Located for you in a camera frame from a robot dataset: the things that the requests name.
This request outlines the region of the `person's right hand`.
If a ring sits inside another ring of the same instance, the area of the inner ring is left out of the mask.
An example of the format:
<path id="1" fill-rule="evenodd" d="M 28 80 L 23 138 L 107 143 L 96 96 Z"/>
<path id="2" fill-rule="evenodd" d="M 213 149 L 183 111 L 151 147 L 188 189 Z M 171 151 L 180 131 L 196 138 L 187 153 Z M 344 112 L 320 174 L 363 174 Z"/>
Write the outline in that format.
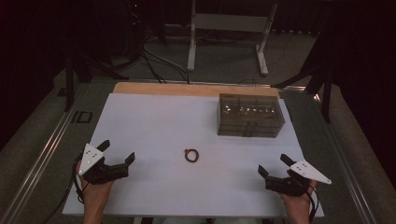
<path id="1" fill-rule="evenodd" d="M 313 190 L 316 188 L 317 182 L 311 180 L 309 183 L 308 191 L 302 196 L 294 197 L 280 193 L 279 196 L 283 201 L 287 214 L 291 216 L 308 216 L 310 212 L 311 200 Z"/>

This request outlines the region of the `black rectangular floor bracket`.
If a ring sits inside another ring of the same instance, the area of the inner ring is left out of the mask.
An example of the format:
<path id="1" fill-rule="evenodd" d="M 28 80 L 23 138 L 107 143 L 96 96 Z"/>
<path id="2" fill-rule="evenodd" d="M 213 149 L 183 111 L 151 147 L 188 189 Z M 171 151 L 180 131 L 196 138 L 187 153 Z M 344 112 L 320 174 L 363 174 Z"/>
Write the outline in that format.
<path id="1" fill-rule="evenodd" d="M 88 111 L 76 111 L 71 119 L 72 123 L 90 123 L 93 113 Z"/>

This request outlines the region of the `clear plastic drawer box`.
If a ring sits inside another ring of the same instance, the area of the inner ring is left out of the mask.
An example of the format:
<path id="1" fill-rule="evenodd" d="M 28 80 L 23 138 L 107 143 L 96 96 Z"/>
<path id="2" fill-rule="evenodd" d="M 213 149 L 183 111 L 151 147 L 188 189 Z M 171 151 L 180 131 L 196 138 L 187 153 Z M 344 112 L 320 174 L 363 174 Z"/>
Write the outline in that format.
<path id="1" fill-rule="evenodd" d="M 218 131 L 249 130 L 280 133 L 285 119 L 278 98 L 275 96 L 221 93 L 217 123 Z"/>

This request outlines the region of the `person's left hand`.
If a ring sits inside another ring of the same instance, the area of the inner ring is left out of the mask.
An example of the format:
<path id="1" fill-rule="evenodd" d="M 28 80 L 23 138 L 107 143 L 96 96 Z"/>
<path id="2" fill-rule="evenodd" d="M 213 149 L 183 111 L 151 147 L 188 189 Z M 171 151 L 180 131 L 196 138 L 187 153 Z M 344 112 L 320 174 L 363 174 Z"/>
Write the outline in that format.
<path id="1" fill-rule="evenodd" d="M 105 184 L 93 185 L 86 181 L 83 176 L 79 176 L 78 178 L 81 185 L 84 205 L 88 207 L 105 207 L 114 182 L 110 181 Z"/>

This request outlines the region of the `black tripod stand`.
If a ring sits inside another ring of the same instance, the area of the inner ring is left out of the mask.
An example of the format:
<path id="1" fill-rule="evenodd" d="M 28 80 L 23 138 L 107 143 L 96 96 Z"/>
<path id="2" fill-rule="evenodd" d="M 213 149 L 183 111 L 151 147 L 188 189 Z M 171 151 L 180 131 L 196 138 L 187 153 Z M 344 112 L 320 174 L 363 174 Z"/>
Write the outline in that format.
<path id="1" fill-rule="evenodd" d="M 66 97 L 66 103 L 64 111 L 68 112 L 73 103 L 75 102 L 75 82 L 74 75 L 77 75 L 81 82 L 90 82 L 92 75 L 89 74 L 88 70 L 90 67 L 96 68 L 106 75 L 118 79 L 126 80 L 127 77 L 123 77 L 110 68 L 105 67 L 101 63 L 94 60 L 92 57 L 86 55 L 83 52 L 66 52 L 65 54 L 65 89 L 64 96 Z"/>
<path id="2" fill-rule="evenodd" d="M 301 79 L 311 77 L 304 89 L 304 92 L 308 95 L 315 95 L 320 89 L 323 89 L 321 114 L 328 123 L 331 122 L 330 99 L 332 92 L 333 69 L 332 49 L 327 47 L 329 41 L 330 39 L 321 32 L 312 49 L 308 53 L 299 73 L 285 81 L 271 85 L 272 88 L 284 89 Z"/>

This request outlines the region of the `white table mat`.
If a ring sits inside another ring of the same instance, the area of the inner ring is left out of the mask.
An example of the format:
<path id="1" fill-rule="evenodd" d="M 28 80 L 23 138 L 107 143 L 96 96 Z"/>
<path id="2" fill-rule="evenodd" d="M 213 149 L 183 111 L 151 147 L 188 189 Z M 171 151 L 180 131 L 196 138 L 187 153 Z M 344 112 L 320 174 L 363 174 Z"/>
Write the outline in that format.
<path id="1" fill-rule="evenodd" d="M 279 195 L 265 188 L 261 165 L 284 177 L 282 154 L 304 155 L 291 121 L 276 138 L 218 135 L 216 97 L 112 93 L 91 138 L 110 142 L 106 163 L 131 153 L 106 214 L 128 217 L 283 217 Z"/>

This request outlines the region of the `clear plastic drawer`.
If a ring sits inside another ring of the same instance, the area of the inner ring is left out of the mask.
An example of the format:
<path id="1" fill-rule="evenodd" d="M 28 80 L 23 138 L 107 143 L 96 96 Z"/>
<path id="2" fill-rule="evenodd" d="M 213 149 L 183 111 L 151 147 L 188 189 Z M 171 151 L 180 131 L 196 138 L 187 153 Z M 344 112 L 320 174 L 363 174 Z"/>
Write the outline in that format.
<path id="1" fill-rule="evenodd" d="M 266 133 L 266 132 L 253 132 L 249 130 L 219 130 L 218 135 L 227 136 L 241 136 L 241 137 L 277 137 L 278 133 Z"/>

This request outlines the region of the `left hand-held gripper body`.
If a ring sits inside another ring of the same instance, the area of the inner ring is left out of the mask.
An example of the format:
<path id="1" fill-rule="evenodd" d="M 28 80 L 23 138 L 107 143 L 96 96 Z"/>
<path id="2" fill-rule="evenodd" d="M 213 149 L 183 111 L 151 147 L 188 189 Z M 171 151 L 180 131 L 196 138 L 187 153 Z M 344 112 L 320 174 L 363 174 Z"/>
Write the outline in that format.
<path id="1" fill-rule="evenodd" d="M 83 176 L 91 184 L 105 184 L 128 176 L 128 168 L 124 163 L 105 164 L 105 151 L 101 152 L 91 144 L 87 144 L 81 153 L 78 175 Z"/>

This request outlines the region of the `metal floor rail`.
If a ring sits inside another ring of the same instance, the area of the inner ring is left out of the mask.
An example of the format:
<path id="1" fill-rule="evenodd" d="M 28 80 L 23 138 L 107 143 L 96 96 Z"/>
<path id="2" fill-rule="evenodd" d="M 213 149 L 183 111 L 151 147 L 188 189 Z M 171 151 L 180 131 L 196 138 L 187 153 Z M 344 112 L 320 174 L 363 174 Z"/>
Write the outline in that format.
<path id="1" fill-rule="evenodd" d="M 322 116 L 320 98 L 300 87 L 286 88 L 279 94 L 290 113 L 304 158 L 332 181 L 330 185 L 318 185 L 316 195 L 324 216 L 316 217 L 313 224 L 378 224 L 341 142 Z"/>
<path id="2" fill-rule="evenodd" d="M 57 149 L 76 105 L 50 94 L 0 152 L 0 224 L 16 224 Z"/>

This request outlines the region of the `white metal stand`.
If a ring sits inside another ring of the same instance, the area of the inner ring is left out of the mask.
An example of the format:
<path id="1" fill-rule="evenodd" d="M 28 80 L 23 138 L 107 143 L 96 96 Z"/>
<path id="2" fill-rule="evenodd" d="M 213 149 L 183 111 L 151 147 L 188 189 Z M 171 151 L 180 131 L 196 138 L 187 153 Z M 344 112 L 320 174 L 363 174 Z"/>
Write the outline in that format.
<path id="1" fill-rule="evenodd" d="M 197 29 L 250 32 L 262 33 L 262 42 L 255 46 L 255 50 L 261 74 L 267 76 L 268 63 L 264 56 L 264 49 L 274 22 L 277 6 L 277 2 L 272 3 L 267 16 L 227 15 L 197 12 L 196 0 L 191 0 L 191 37 L 187 70 L 195 69 Z"/>

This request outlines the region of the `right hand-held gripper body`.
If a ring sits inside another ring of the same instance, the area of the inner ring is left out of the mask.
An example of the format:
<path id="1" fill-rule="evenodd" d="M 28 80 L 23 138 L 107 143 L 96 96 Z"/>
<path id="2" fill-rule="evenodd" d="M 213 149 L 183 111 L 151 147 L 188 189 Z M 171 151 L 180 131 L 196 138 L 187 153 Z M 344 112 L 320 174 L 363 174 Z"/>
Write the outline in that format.
<path id="1" fill-rule="evenodd" d="M 288 177 L 268 175 L 265 188 L 289 196 L 299 197 L 308 191 L 309 183 L 315 180 L 330 185 L 332 181 L 308 161 L 296 161 L 287 171 Z"/>

